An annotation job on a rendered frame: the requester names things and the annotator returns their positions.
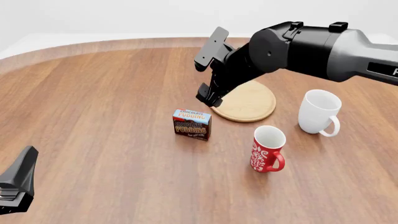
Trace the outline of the red mug with white pattern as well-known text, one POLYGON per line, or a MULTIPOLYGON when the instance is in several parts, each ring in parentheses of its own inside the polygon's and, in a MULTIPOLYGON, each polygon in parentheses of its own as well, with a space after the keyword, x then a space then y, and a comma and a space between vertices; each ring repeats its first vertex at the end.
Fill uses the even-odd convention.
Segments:
POLYGON ((259 126, 254 131, 251 167, 259 172, 277 172, 285 167, 285 159, 280 153, 286 144, 285 134, 274 126, 259 126))

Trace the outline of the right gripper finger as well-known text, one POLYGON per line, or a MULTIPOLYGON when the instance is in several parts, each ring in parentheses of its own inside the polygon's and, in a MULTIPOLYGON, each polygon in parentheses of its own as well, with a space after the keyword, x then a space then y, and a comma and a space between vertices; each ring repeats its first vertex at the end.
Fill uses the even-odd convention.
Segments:
POLYGON ((211 88, 206 83, 202 83, 197 91, 196 99, 202 103, 212 103, 211 94, 211 88))
POLYGON ((222 96, 214 93, 211 95, 210 97, 210 103, 211 103, 211 107, 219 107, 222 104, 223 100, 222 100, 222 96))

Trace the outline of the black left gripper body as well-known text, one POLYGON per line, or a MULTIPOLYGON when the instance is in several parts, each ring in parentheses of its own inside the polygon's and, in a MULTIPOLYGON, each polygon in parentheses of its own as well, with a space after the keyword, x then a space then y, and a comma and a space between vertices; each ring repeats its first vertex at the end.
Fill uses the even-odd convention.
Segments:
POLYGON ((0 214, 27 212, 33 199, 33 191, 0 182, 0 214))

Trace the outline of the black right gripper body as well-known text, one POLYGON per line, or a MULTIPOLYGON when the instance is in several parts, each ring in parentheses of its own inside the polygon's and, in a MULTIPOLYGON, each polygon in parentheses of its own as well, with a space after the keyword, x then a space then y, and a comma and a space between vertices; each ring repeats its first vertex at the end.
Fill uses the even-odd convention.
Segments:
POLYGON ((211 74, 208 98, 212 98, 213 95, 225 96, 239 86, 239 70, 213 68, 211 74))

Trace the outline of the round wooden plate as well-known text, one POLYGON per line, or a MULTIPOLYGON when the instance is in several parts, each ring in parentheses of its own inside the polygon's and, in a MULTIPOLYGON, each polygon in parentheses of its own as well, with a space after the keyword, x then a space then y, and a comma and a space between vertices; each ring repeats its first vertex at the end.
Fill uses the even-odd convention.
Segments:
POLYGON ((254 123, 266 119, 276 108, 273 92, 262 83, 251 80, 222 97, 219 107, 211 109, 229 121, 254 123))

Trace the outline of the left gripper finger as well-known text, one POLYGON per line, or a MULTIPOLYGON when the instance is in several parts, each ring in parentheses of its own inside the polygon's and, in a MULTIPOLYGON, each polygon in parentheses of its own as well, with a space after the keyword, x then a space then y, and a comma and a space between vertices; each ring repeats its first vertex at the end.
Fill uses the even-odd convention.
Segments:
POLYGON ((0 175, 0 188, 34 194, 34 171, 38 154, 35 147, 25 147, 13 164, 0 175))

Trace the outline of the chocolate pudding box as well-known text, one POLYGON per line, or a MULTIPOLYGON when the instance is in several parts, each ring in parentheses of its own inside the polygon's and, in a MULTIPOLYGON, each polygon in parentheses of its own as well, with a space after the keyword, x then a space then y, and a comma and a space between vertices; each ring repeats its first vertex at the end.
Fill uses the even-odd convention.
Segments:
POLYGON ((208 113, 178 108, 173 114, 175 134, 207 141, 211 134, 211 118, 208 113))

